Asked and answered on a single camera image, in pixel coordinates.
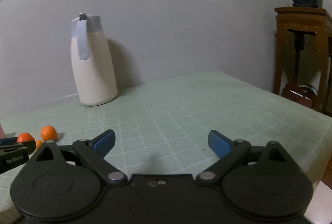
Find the round orange mandarin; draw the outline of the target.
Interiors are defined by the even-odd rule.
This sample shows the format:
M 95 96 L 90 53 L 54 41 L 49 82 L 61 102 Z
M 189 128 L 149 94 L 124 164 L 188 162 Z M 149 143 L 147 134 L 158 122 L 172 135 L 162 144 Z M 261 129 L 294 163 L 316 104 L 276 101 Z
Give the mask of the round orange mandarin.
M 18 135 L 16 142 L 17 143 L 23 143 L 23 142 L 29 142 L 29 141 L 34 141 L 35 138 L 28 132 L 24 132 Z

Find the small orange kumquat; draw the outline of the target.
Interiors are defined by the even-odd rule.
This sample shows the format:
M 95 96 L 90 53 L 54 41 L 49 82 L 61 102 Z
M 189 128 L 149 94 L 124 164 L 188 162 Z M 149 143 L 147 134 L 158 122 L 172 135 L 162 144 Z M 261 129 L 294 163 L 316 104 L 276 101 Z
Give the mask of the small orange kumquat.
M 36 140 L 35 144 L 36 144 L 36 149 L 38 150 L 42 146 L 43 142 L 41 140 Z

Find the orange mandarin with knob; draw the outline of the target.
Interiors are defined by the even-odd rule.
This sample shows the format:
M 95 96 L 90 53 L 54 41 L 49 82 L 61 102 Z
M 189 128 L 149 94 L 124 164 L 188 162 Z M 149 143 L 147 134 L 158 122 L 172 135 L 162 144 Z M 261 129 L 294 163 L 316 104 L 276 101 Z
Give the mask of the orange mandarin with knob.
M 40 136 L 43 141 L 47 140 L 57 140 L 57 131 L 54 127 L 52 126 L 44 126 L 40 130 Z

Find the green checked tablecloth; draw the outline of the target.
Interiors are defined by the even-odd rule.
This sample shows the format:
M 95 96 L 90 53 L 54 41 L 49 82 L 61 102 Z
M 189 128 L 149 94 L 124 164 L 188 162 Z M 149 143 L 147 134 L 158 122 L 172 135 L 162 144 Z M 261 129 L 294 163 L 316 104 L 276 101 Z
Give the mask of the green checked tablecloth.
M 73 98 L 1 118 L 1 124 L 8 135 L 35 138 L 43 126 L 53 126 L 62 145 L 112 129 L 116 145 L 107 161 L 129 175 L 196 175 L 217 160 L 207 144 L 210 130 L 253 145 L 278 141 L 314 184 L 309 213 L 331 201 L 331 190 L 320 181 L 331 155 L 331 118 L 222 72 L 149 82 L 97 107 Z

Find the white thermos jug grey lid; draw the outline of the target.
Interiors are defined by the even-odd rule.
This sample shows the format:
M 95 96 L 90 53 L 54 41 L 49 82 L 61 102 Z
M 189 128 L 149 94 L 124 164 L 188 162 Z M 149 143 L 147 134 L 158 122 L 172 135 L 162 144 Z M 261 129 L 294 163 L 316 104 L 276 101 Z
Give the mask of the white thermos jug grey lid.
M 98 106 L 112 101 L 118 86 L 101 18 L 80 13 L 70 26 L 71 66 L 81 103 Z

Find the carved wooden side table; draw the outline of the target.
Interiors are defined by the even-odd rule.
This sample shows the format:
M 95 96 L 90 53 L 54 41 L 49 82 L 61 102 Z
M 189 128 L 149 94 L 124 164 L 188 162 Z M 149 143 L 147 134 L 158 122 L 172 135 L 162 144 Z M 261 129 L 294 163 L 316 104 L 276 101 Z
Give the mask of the carved wooden side table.
M 331 90 L 331 16 L 326 9 L 277 7 L 275 74 L 272 92 L 287 83 L 317 90 L 312 109 L 324 111 Z

